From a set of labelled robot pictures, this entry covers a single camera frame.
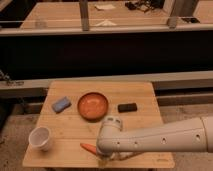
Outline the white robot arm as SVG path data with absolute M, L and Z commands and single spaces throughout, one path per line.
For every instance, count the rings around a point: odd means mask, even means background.
M 117 116 L 103 119 L 96 140 L 97 155 L 100 158 L 110 158 L 119 153 L 213 153 L 213 116 L 130 131 L 123 131 L 122 126 L 122 120 Z

